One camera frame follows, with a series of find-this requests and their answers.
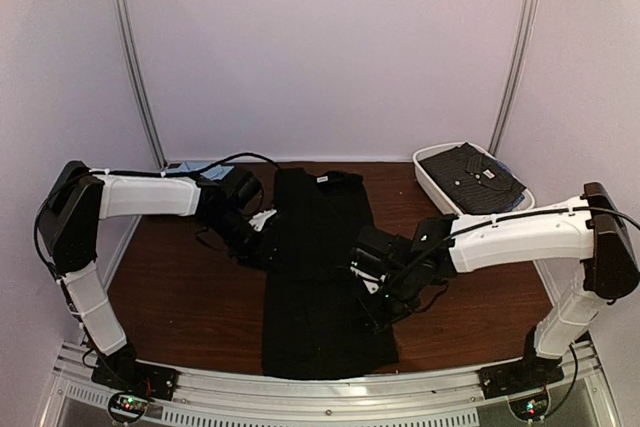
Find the black long sleeve shirt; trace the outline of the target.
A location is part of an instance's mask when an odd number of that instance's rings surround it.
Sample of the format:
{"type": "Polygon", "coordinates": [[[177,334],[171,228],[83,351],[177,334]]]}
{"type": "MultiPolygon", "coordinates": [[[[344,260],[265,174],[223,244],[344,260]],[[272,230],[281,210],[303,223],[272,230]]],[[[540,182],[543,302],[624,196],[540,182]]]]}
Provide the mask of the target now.
{"type": "Polygon", "coordinates": [[[261,258],[264,375],[340,380],[397,363],[393,333],[368,326],[361,306],[367,290],[349,269],[358,233],[374,223],[362,177],[281,169],[274,207],[261,258]]]}

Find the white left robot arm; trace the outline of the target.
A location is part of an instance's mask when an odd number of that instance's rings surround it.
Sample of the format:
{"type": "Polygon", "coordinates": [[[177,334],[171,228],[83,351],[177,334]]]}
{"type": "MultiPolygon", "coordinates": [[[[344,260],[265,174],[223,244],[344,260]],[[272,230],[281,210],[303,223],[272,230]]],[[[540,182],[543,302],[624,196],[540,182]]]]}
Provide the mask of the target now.
{"type": "Polygon", "coordinates": [[[97,242],[103,221],[119,217],[192,217],[214,231],[230,254],[251,261],[276,209],[248,215],[249,203],[262,196],[262,183],[239,166],[179,163],[156,172],[95,169],[68,162],[34,220],[35,244],[73,315],[108,357],[106,376],[123,391],[144,380],[138,362],[121,351],[128,343],[97,267],[97,242]]]}

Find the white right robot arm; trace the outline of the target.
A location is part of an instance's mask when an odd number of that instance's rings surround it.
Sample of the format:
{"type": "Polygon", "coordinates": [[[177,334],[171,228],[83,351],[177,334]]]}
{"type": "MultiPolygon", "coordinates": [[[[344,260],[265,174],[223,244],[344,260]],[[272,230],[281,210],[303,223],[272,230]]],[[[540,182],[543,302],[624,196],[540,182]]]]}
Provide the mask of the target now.
{"type": "Polygon", "coordinates": [[[413,238],[363,228],[349,270],[371,295],[371,325],[382,330],[422,311],[421,291],[458,274],[508,263],[573,259],[579,268],[549,314],[538,323],[528,354],[513,366],[519,387],[535,387],[606,305],[639,286],[639,266],[627,227],[604,186],[587,183],[581,195],[522,211],[446,214],[422,220],[413,238]]]}

